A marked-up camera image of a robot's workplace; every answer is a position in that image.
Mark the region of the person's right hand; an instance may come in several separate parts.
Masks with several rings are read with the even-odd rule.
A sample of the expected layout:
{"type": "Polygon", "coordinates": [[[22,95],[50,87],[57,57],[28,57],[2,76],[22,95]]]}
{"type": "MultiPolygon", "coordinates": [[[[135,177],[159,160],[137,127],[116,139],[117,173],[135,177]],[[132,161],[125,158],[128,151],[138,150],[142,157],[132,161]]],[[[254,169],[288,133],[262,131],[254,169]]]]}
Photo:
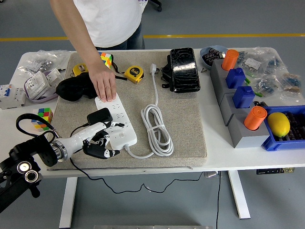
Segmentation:
{"type": "Polygon", "coordinates": [[[102,102],[111,102],[116,98],[116,82],[112,70],[89,72],[89,76],[96,94],[102,102]]]}

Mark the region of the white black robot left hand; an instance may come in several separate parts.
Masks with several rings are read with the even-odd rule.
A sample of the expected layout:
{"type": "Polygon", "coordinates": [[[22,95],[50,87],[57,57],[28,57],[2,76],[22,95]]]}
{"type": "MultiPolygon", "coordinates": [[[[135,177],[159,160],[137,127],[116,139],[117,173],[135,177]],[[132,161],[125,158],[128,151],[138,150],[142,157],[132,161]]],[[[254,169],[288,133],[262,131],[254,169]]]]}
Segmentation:
{"type": "Polygon", "coordinates": [[[98,132],[113,126],[123,127],[124,124],[118,122],[112,122],[112,121],[106,123],[98,122],[79,131],[70,138],[58,138],[57,143],[60,145],[59,149],[61,150],[62,153],[61,159],[68,160],[69,158],[71,158],[73,153],[81,149],[87,155],[100,159],[107,159],[119,154],[120,153],[119,150],[108,150],[105,148],[107,143],[107,138],[104,139],[101,145],[89,144],[89,142],[95,137],[95,135],[98,132]]]}

